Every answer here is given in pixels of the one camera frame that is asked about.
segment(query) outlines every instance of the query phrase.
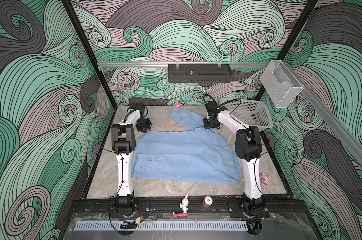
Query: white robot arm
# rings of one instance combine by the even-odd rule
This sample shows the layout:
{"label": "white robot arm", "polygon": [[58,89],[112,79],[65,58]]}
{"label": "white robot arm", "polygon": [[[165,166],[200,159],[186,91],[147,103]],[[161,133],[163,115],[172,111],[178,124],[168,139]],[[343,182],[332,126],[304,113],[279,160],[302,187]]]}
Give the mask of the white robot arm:
{"label": "white robot arm", "polygon": [[220,127],[220,123],[228,127],[235,135],[235,152],[241,159],[245,188],[243,193],[243,208],[247,215],[256,215],[256,212],[263,209],[265,205],[262,192],[260,191],[259,157],[262,152],[260,131],[256,126],[249,126],[233,116],[223,104],[218,105],[212,101],[205,101],[206,111],[209,118],[204,118],[205,128]]}
{"label": "white robot arm", "polygon": [[[228,127],[235,135],[236,135],[236,153],[237,151],[241,151],[240,148],[245,146],[240,146],[240,143],[237,144],[238,136],[237,132],[240,129],[250,129],[250,126],[241,122],[238,118],[231,115],[228,110],[221,111],[218,113],[218,121]],[[255,148],[257,151],[262,151],[261,145],[256,145]],[[244,193],[249,199],[258,199],[262,197],[262,193],[259,188],[260,185],[260,171],[259,171],[259,161],[257,161],[257,157],[251,158],[249,161],[245,160],[243,156],[239,156],[242,162],[243,175],[245,179],[245,189]]]}
{"label": "white robot arm", "polygon": [[115,206],[118,208],[135,209],[135,197],[131,183],[131,164],[136,149],[134,125],[138,131],[150,130],[150,120],[143,117],[145,106],[136,105],[128,108],[128,114],[123,123],[111,126],[111,144],[118,161],[118,190],[115,198]]}

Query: pink object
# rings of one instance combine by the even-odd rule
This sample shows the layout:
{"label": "pink object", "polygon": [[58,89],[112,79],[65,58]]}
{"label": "pink object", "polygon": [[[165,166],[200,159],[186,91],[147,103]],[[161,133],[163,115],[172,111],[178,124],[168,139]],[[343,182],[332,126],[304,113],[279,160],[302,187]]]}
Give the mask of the pink object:
{"label": "pink object", "polygon": [[260,174],[260,180],[263,185],[268,185],[271,182],[271,176],[263,172]]}
{"label": "pink object", "polygon": [[173,214],[173,218],[187,218],[187,213]]}

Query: aluminum rail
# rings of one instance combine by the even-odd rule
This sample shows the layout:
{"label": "aluminum rail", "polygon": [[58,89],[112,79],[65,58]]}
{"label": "aluminum rail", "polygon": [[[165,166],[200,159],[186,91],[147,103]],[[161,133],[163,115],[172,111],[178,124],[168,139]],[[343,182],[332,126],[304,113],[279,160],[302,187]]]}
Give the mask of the aluminum rail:
{"label": "aluminum rail", "polygon": [[229,64],[231,68],[266,68],[269,62],[157,62],[157,61],[101,61],[100,68],[167,68],[169,64]]}

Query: light blue shirt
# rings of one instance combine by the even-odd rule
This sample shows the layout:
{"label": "light blue shirt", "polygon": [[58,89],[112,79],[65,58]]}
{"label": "light blue shirt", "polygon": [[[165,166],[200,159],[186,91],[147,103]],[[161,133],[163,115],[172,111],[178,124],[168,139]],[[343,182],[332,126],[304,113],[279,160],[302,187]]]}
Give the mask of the light blue shirt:
{"label": "light blue shirt", "polygon": [[135,150],[133,177],[238,183],[241,168],[237,155],[215,128],[203,127],[203,116],[176,107],[169,116],[189,131],[147,132]]}

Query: wave pattern wallpaper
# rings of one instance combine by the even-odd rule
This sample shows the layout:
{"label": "wave pattern wallpaper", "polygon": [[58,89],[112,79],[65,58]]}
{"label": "wave pattern wallpaper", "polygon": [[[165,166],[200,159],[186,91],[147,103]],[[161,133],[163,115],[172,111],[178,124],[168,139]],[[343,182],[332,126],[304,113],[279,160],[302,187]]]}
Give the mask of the wave pattern wallpaper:
{"label": "wave pattern wallpaper", "polygon": [[[321,0],[319,6],[337,2]],[[306,0],[72,0],[98,61],[277,58]],[[103,68],[118,105],[202,105],[202,96],[254,98],[260,69],[231,83],[169,83],[166,68]]]}
{"label": "wave pattern wallpaper", "polygon": [[[285,59],[362,145],[362,0],[315,9]],[[362,167],[301,95],[265,130],[324,239],[362,240]]]}
{"label": "wave pattern wallpaper", "polygon": [[0,0],[0,240],[58,237],[112,114],[61,1]]}

